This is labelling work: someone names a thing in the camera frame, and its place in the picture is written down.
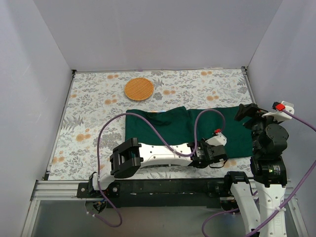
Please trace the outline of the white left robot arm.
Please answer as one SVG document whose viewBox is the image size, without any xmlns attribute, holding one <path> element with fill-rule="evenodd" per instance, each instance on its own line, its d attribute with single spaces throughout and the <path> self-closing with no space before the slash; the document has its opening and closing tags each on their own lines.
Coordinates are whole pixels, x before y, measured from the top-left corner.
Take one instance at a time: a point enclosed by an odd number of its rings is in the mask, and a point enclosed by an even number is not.
<svg viewBox="0 0 316 237">
<path fill-rule="evenodd" d="M 88 192 L 93 197 L 101 197 L 115 180 L 130 178 L 143 167 L 177 165 L 206 168 L 228 159 L 226 143 L 227 138 L 221 133 L 196 144 L 184 143 L 170 148 L 139 143 L 137 138 L 131 138 L 113 149 L 109 169 L 105 166 L 101 168 L 97 145 L 97 171 L 89 177 Z"/>
</svg>

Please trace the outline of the green surgical cloth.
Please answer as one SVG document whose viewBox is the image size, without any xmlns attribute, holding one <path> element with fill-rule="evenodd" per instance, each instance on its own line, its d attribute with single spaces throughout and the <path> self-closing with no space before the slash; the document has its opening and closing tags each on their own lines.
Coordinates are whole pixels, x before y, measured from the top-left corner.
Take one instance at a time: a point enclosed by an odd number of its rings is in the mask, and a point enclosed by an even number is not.
<svg viewBox="0 0 316 237">
<path fill-rule="evenodd" d="M 225 117 L 224 136 L 228 139 L 225 151 L 229 158 L 243 158 L 252 155 L 251 131 L 243 126 L 246 120 L 236 121 L 238 107 L 217 108 Z M 149 121 L 169 145 L 194 142 L 194 124 L 199 109 L 178 107 L 164 113 L 150 113 L 142 110 L 127 110 Z M 215 112 L 206 112 L 198 120 L 197 139 L 209 139 L 216 129 L 222 128 L 223 120 Z M 125 117 L 125 139 L 137 138 L 138 142 L 148 145 L 163 145 L 154 131 L 136 116 Z"/>
</svg>

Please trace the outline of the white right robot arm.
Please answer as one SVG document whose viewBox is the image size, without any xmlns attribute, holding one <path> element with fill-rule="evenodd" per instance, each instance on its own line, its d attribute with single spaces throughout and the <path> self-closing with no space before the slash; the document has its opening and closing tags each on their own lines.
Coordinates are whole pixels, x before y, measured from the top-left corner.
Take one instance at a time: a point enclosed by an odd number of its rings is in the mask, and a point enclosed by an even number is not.
<svg viewBox="0 0 316 237">
<path fill-rule="evenodd" d="M 244 172 L 229 171 L 225 175 L 224 192 L 234 196 L 242 216 L 245 232 L 250 237 L 285 237 L 284 202 L 287 174 L 282 152 L 287 148 L 288 132 L 280 125 L 285 117 L 269 113 L 256 104 L 240 104 L 236 121 L 250 119 L 243 125 L 251 130 L 252 156 L 250 168 L 259 203 L 256 204 L 250 182 Z"/>
</svg>

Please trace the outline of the round woven bamboo tray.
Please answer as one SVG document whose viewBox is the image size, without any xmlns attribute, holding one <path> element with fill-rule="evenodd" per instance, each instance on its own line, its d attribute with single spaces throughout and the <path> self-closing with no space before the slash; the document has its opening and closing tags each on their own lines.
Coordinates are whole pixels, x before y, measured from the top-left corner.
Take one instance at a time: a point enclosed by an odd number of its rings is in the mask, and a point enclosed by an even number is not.
<svg viewBox="0 0 316 237">
<path fill-rule="evenodd" d="M 147 78 L 131 79 L 124 87 L 124 93 L 130 100 L 144 101 L 152 96 L 154 84 Z"/>
</svg>

